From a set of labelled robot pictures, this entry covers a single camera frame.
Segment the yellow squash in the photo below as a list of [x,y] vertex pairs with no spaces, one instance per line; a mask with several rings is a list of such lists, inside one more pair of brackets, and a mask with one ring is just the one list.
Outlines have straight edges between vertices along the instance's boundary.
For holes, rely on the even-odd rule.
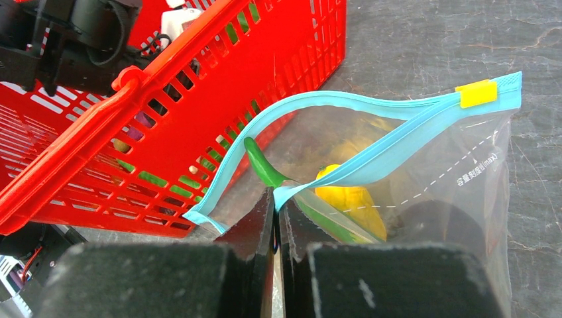
[[348,215],[378,239],[387,241],[388,233],[373,198],[363,186],[323,186],[315,194],[332,207]]

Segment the long green chili pepper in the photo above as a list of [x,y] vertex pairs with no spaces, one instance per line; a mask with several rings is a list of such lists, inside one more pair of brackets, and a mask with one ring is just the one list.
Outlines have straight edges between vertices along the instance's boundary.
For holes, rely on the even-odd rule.
[[279,172],[266,159],[257,142],[246,137],[243,141],[249,162],[257,176],[268,187],[273,187],[276,210],[292,204],[298,217],[312,223],[313,228],[343,243],[381,243],[382,239],[363,229],[348,215],[318,197],[314,189],[305,189],[298,182]]

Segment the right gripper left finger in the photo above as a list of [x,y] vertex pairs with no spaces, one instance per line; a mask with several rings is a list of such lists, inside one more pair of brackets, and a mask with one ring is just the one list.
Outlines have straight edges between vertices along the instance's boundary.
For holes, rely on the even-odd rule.
[[37,317],[270,317],[273,190],[211,242],[82,243],[49,276]]

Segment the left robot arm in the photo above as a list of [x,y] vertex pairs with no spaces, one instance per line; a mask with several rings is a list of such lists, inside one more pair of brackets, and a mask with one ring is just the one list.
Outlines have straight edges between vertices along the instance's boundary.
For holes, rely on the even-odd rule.
[[2,1],[1,81],[108,95],[119,73],[150,60],[128,44],[142,1]]

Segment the clear zip top bag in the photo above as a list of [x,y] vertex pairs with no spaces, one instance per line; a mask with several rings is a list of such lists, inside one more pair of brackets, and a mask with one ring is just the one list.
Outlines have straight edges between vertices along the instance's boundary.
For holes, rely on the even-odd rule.
[[275,102],[236,137],[202,199],[184,217],[224,233],[215,216],[253,138],[266,159],[305,189],[363,186],[388,233],[405,234],[402,214],[423,201],[450,203],[481,227],[484,267],[505,314],[512,298],[507,257],[510,199],[506,163],[512,115],[522,106],[515,72],[403,101],[339,91],[301,93]]

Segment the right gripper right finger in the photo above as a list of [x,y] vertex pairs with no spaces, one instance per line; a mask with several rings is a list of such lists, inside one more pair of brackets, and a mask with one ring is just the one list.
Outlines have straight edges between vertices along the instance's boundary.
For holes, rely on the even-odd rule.
[[466,212],[429,200],[402,214],[405,234],[338,242],[295,201],[279,214],[286,317],[503,317],[484,269],[484,234]]

